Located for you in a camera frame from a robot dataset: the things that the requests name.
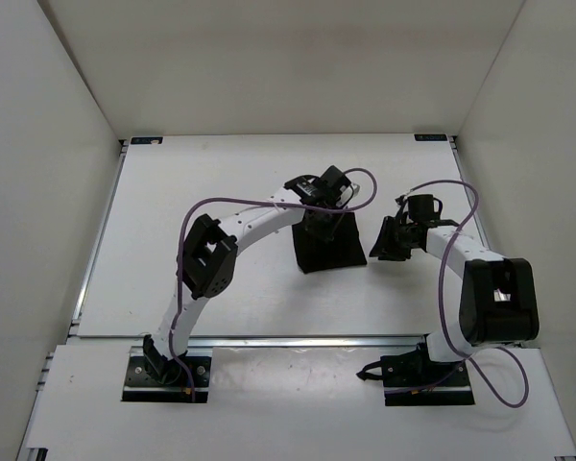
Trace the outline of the black skirt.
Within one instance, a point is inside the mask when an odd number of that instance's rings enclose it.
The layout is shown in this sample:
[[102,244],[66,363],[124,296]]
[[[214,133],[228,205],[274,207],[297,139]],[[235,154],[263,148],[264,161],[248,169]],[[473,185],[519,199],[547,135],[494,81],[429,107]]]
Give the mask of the black skirt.
[[296,262],[304,274],[367,265],[354,213],[342,215],[329,241],[308,232],[303,223],[293,225],[291,231]]

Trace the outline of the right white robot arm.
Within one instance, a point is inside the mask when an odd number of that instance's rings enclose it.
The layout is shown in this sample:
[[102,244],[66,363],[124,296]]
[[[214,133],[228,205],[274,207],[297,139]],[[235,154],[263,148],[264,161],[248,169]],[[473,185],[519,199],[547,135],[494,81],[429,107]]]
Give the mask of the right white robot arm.
[[426,352],[411,361],[412,376],[433,384],[445,362],[458,362],[486,347],[531,341],[540,319],[531,264],[509,258],[464,234],[447,219],[410,222],[387,216],[370,252],[406,261],[422,250],[440,262],[440,328],[425,337]]

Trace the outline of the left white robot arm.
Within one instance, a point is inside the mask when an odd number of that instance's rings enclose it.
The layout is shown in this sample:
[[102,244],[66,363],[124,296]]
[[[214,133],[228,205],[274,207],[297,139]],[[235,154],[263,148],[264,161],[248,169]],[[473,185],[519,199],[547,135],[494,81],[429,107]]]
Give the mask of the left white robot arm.
[[202,214],[183,224],[177,254],[175,294],[153,334],[143,340],[145,370],[161,384],[171,384],[186,370],[185,355],[193,327],[208,301],[232,282],[237,257],[259,240],[302,224],[328,239],[358,188],[331,166],[321,176],[299,176],[268,201],[246,201],[246,208],[224,218]]

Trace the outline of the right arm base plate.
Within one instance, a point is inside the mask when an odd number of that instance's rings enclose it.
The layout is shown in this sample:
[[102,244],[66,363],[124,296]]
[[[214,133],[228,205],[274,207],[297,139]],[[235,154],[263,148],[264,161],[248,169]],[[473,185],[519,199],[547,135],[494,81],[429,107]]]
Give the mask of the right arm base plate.
[[462,362],[432,362],[424,352],[383,355],[385,405],[388,407],[470,406],[475,404]]

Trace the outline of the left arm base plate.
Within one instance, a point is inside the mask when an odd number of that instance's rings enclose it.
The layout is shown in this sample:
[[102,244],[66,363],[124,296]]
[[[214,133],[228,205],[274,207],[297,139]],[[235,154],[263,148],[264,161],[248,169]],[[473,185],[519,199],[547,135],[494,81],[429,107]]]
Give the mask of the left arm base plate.
[[194,382],[194,390],[186,371],[180,365],[171,365],[168,375],[158,377],[143,355],[131,355],[125,373],[122,401],[162,403],[207,403],[211,356],[185,357]]

